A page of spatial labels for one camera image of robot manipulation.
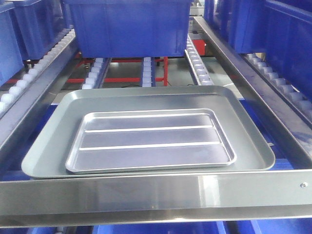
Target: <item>tray rim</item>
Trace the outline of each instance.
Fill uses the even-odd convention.
[[[248,115],[247,111],[243,108],[242,104],[235,97],[234,93],[223,86],[181,86],[181,87],[145,87],[145,88],[112,88],[112,89],[93,89],[93,90],[76,90],[66,94],[63,100],[60,102],[54,114],[50,117],[47,124],[44,126],[43,130],[40,132],[37,139],[40,139],[42,135],[53,135],[55,132],[55,128],[51,125],[51,122],[55,122],[58,119],[62,119],[65,114],[64,109],[66,109],[71,102],[82,99],[82,98],[111,98],[111,97],[140,97],[140,96],[172,96],[172,95],[219,95],[224,96],[229,104],[233,107],[237,117],[241,122],[244,122],[248,125],[252,126],[253,134],[256,134],[257,139],[262,142],[262,144],[266,144],[267,142],[255,126],[254,122]],[[82,177],[81,175],[37,175],[33,173],[35,169],[35,164],[40,159],[40,155],[37,153],[38,150],[42,150],[44,147],[39,143],[38,140],[34,142],[27,155],[25,156],[21,167],[22,170],[32,178],[35,179],[57,179],[57,178],[78,178]],[[192,172],[193,174],[223,174],[223,173],[237,173],[237,172],[259,172],[266,171],[270,169],[275,163],[275,155],[270,147],[266,147],[267,155],[265,157],[268,159],[267,166],[265,168],[260,169],[244,169],[244,170],[233,170],[233,171],[212,171],[212,172]],[[34,160],[36,163],[28,163],[28,161]],[[189,172],[179,172],[176,174],[189,174]],[[84,177],[112,177],[112,175],[105,176],[101,174],[89,174],[84,175]],[[141,176],[141,175],[116,175],[116,176]]]

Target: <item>metal surface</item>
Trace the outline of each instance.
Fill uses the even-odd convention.
[[[87,114],[66,161],[76,174],[227,166],[236,160],[208,109]]]
[[[311,217],[310,175],[283,171],[6,182],[0,183],[0,226]],[[304,189],[302,182],[308,184]]]
[[[211,109],[237,160],[227,167],[171,169],[171,174],[266,170],[274,155],[234,94],[220,86],[151,87],[74,91],[65,96],[24,158],[22,169],[31,177],[97,176],[66,171],[65,162],[82,118],[92,112]],[[168,170],[105,173],[161,175]]]
[[[64,85],[76,61],[76,40],[64,48],[0,121],[0,171],[10,163],[18,146],[27,140],[56,94]]]
[[[202,17],[194,17],[193,27],[208,36],[207,45],[237,88],[252,106],[267,131],[297,169],[312,167],[312,129],[270,88]]]

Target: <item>flow rack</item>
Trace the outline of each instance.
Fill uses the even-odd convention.
[[[295,170],[0,182],[0,227],[312,217],[310,119],[298,115],[279,89],[274,90],[264,75],[237,54],[203,17],[191,20],[193,33],[189,34],[185,57],[195,84],[213,85],[190,41],[192,37],[201,37]],[[46,67],[3,109],[0,121],[0,164],[3,167],[17,145],[35,128],[77,63],[72,60],[78,51],[74,33],[61,45],[46,57],[49,59]],[[153,58],[143,60],[143,85],[153,85],[151,61]],[[97,59],[95,63],[98,64],[93,66],[96,69],[92,71],[95,74],[91,74],[88,78],[92,80],[85,84],[92,81],[92,88],[99,87],[109,62],[109,58]],[[216,225],[221,228],[222,222]]]

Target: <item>silver tray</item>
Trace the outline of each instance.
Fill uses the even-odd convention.
[[[85,115],[93,112],[135,112],[209,109],[237,155],[224,167],[142,170],[74,174],[65,167]],[[79,90],[67,94],[22,162],[33,178],[132,176],[177,173],[216,173],[267,170],[275,157],[234,94],[220,86],[153,87]]]
[[[97,112],[83,118],[66,168],[86,174],[220,167],[235,160],[212,110]]]

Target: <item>blue surface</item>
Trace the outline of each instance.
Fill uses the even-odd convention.
[[[84,57],[182,56],[192,0],[65,0]]]
[[[266,60],[312,100],[312,12],[268,0]]]
[[[10,2],[0,4],[0,85],[23,67],[10,16],[13,8]]]
[[[310,234],[312,219],[273,219],[238,221],[240,234]]]
[[[70,14],[69,5],[65,4],[64,0],[61,0],[60,5],[62,8],[66,28],[73,28],[73,21],[72,21],[72,16]]]
[[[278,0],[280,2],[299,7],[306,11],[312,11],[312,0]]]
[[[226,234],[223,222],[151,223],[95,226],[92,234]]]
[[[13,26],[23,60],[41,59],[65,28],[59,0],[15,1]]]
[[[265,51],[267,13],[265,0],[205,0],[204,18],[238,53]]]

